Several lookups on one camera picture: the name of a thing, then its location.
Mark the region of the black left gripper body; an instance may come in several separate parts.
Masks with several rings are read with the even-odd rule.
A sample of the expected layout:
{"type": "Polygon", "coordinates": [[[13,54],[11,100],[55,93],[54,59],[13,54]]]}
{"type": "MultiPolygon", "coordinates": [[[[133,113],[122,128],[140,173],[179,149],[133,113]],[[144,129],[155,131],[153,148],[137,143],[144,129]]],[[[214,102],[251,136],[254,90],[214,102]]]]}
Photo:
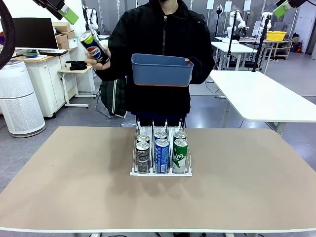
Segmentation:
{"type": "Polygon", "coordinates": [[[62,9],[65,6],[64,0],[33,0],[37,5],[47,9],[58,20],[63,18],[62,9]]]}

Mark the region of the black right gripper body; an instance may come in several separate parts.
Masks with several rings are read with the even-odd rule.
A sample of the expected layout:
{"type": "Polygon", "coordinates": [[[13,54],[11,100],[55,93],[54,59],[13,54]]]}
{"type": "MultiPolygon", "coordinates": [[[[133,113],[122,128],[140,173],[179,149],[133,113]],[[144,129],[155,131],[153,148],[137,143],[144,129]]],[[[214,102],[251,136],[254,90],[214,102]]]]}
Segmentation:
{"type": "Polygon", "coordinates": [[[288,0],[288,4],[291,7],[300,7],[305,2],[311,3],[309,0],[288,0]]]}

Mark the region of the person's right hand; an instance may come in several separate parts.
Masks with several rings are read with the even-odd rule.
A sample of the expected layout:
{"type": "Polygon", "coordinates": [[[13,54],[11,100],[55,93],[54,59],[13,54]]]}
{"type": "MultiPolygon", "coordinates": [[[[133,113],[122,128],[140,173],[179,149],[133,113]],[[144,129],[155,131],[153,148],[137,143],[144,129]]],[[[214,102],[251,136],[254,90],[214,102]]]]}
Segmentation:
{"type": "MultiPolygon", "coordinates": [[[[108,46],[105,44],[102,47],[105,49],[106,54],[110,57],[111,53],[108,46]]],[[[110,60],[106,64],[102,64],[94,60],[88,51],[86,51],[85,54],[86,54],[85,62],[90,64],[95,70],[106,70],[111,66],[110,60]]]]}

